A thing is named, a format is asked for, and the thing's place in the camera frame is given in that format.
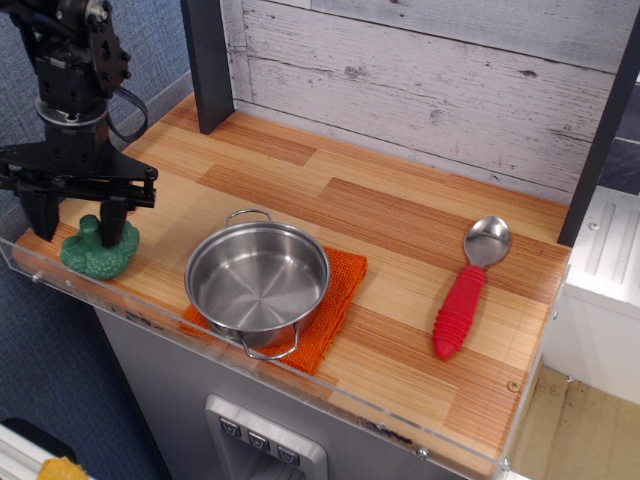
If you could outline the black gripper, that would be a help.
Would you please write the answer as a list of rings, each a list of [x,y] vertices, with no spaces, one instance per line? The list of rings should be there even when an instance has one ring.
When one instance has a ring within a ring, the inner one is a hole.
[[[106,107],[86,113],[49,107],[36,111],[45,139],[1,147],[1,188],[32,191],[19,193],[21,207],[33,232],[45,241],[53,239],[59,223],[55,196],[102,202],[102,246],[115,247],[128,211],[155,205],[158,171],[113,146]]]

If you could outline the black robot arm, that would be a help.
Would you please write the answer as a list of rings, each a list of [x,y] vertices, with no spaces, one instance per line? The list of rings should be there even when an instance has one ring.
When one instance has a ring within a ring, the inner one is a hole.
[[[4,1],[38,80],[39,143],[1,148],[1,186],[20,200],[34,233],[51,240],[62,198],[96,201],[106,248],[122,238],[127,215],[155,204],[156,168],[121,153],[109,101],[144,103],[122,84],[130,55],[120,45],[107,1]]]

